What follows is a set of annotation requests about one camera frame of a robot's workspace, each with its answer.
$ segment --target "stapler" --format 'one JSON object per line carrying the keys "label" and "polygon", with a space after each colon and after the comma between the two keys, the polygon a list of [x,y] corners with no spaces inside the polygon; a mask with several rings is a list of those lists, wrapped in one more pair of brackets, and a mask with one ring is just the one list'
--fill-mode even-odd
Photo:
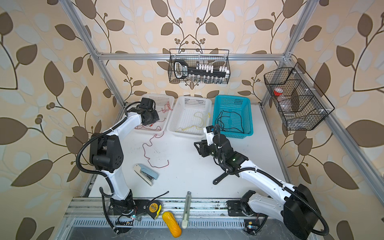
{"label": "stapler", "polygon": [[133,170],[144,180],[146,181],[150,186],[153,185],[152,180],[157,179],[159,177],[159,174],[152,171],[151,169],[147,168],[143,164],[136,164],[133,167]]}

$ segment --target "tape measure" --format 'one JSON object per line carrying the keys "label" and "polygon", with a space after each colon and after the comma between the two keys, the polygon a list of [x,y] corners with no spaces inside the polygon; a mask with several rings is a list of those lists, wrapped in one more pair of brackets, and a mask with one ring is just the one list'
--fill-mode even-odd
{"label": "tape measure", "polygon": [[161,211],[161,203],[157,200],[150,201],[147,205],[146,212],[153,219],[156,219]]}

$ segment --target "blue basket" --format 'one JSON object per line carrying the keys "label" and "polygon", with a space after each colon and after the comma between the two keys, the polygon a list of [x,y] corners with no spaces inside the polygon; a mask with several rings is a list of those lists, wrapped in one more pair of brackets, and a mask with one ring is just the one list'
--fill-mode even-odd
{"label": "blue basket", "polygon": [[221,133],[226,137],[243,139],[251,136],[253,134],[251,102],[245,97],[216,96],[212,123],[223,126],[225,130],[221,129]]}

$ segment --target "white plastic basket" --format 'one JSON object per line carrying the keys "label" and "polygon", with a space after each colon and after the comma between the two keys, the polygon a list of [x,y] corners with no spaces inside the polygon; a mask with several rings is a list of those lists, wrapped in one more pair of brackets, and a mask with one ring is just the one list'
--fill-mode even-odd
{"label": "white plastic basket", "polygon": [[180,137],[203,137],[209,124],[212,101],[205,98],[181,96],[177,99],[167,130]]}
{"label": "white plastic basket", "polygon": [[137,126],[136,132],[145,134],[161,134],[169,120],[169,115],[172,111],[162,111],[164,109],[172,108],[175,98],[164,94],[144,94],[143,98],[149,98],[155,101],[156,111],[159,114],[159,121],[152,126]]}

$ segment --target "yellow wire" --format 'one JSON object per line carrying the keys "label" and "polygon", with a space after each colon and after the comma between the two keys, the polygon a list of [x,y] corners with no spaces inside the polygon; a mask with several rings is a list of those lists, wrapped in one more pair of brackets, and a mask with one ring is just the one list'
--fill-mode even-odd
{"label": "yellow wire", "polygon": [[[201,113],[201,115],[202,115],[203,117],[196,116],[196,113]],[[208,118],[210,118],[210,117],[211,117],[211,114],[208,113],[207,115],[204,116],[204,113],[202,113],[202,112],[196,112],[196,113],[193,114],[193,116],[196,117],[196,118],[200,118],[200,119],[201,119],[201,127],[198,127],[198,126],[196,126],[196,125],[193,125],[193,126],[186,127],[186,128],[181,128],[181,127],[179,127],[177,130],[181,129],[181,131],[186,131],[186,130],[191,129],[191,128],[193,128],[193,127],[195,127],[197,130],[201,130],[201,129],[203,128],[203,126],[205,125],[205,121],[204,121],[205,117],[208,116]]]}

